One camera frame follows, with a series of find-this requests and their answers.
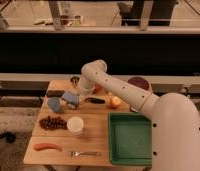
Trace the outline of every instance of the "green tray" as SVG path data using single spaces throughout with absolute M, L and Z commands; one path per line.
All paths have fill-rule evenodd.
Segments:
M 108 115 L 109 158 L 112 164 L 151 166 L 151 122 L 140 114 Z

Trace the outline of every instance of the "fork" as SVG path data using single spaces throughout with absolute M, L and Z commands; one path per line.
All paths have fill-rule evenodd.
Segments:
M 80 151 L 76 151 L 76 150 L 72 150 L 70 151 L 70 155 L 71 157 L 78 157 L 81 155 L 89 155 L 89 156 L 101 156 L 101 152 L 80 152 Z

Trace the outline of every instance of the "white cup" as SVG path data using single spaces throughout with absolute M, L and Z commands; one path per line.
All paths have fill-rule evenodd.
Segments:
M 73 116 L 67 121 L 67 128 L 72 135 L 79 137 L 83 132 L 84 122 L 79 116 Z

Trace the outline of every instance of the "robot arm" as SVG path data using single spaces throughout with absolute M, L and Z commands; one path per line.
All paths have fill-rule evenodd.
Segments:
M 158 97 L 106 70 L 102 60 L 84 65 L 79 94 L 91 93 L 97 83 L 151 119 L 153 171 L 200 171 L 200 118 L 193 102 L 177 93 Z
M 151 119 L 153 104 L 158 96 L 106 74 L 107 65 L 102 60 L 88 63 L 82 67 L 82 77 L 78 83 L 79 94 L 89 94 L 94 88 L 94 83 L 103 86 L 106 90 L 121 97 L 137 111 Z

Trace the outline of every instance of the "wooden tabletop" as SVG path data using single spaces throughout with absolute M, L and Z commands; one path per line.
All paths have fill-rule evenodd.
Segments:
M 68 90 L 75 92 L 75 87 L 69 80 L 51 81 L 48 90 Z M 111 94 L 105 90 L 92 97 L 105 99 L 105 104 L 80 102 L 76 110 L 70 110 L 66 102 L 60 99 L 62 112 L 54 113 L 47 105 L 48 98 L 44 98 L 40 113 L 37 117 L 32 137 L 24 157 L 26 164 L 50 165 L 86 165 L 86 166 L 111 166 L 109 162 L 108 123 L 107 115 L 110 112 L 129 112 L 129 105 L 125 102 L 117 109 L 108 107 Z M 84 130 L 81 137 L 74 137 L 68 130 L 44 130 L 39 126 L 39 121 L 47 116 L 60 116 L 65 121 L 72 116 L 80 116 L 84 120 Z M 62 147 L 62 152 L 54 149 L 35 151 L 33 146 L 38 143 L 53 143 Z M 69 151 L 94 151 L 101 152 L 101 156 L 71 157 Z

